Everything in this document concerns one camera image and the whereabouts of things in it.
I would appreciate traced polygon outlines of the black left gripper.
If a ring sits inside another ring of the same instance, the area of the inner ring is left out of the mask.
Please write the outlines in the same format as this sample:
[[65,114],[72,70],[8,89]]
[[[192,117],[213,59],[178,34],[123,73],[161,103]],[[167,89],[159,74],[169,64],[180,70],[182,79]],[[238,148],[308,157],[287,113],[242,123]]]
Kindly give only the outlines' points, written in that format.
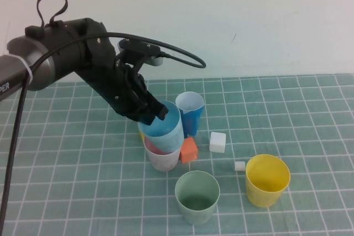
[[113,110],[143,124],[155,117],[164,120],[169,110],[147,89],[138,73],[143,56],[122,50],[119,54],[109,38],[86,40],[88,59],[76,73],[89,84]]

